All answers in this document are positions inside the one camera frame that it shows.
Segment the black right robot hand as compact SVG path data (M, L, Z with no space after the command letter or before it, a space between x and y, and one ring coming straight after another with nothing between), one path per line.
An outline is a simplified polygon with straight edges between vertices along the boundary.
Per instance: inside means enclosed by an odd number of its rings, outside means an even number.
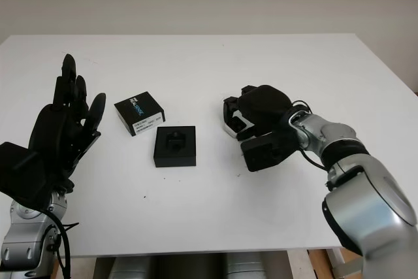
M241 89L240 97L223 100L223 120L229 134L243 141L270 133L291 107L282 91L269 85L248 85Z

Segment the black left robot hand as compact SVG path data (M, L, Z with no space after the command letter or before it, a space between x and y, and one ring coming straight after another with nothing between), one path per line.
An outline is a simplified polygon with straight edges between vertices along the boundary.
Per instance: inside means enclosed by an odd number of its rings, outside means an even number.
M29 149L40 154L47 184L71 193L70 176L86 152L101 136L99 124L105 111L106 94L87 104L86 81L76 73L76 62L66 54L62 74L56 79L54 98L39 113L29 139Z

